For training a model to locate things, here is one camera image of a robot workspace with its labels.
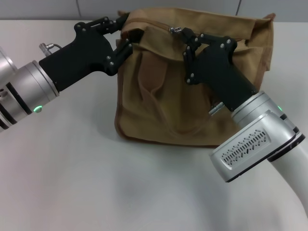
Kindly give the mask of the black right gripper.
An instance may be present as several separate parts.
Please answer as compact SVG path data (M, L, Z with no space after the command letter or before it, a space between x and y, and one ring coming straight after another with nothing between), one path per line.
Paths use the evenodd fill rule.
M186 27L181 30L181 39L187 44L183 52L186 84L207 84L231 112L257 94L255 86L233 63L235 39L195 34ZM207 47L196 55L202 44Z

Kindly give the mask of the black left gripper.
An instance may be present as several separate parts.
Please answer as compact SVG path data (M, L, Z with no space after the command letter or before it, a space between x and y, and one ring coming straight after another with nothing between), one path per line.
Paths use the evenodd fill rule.
M123 15L116 20L103 17L90 23L79 22L74 26L76 36L71 43L39 61L58 92L92 72L109 76L117 73L133 54L133 44L139 43L144 34L140 29L122 32L113 50L104 35L121 31L127 18L128 15Z

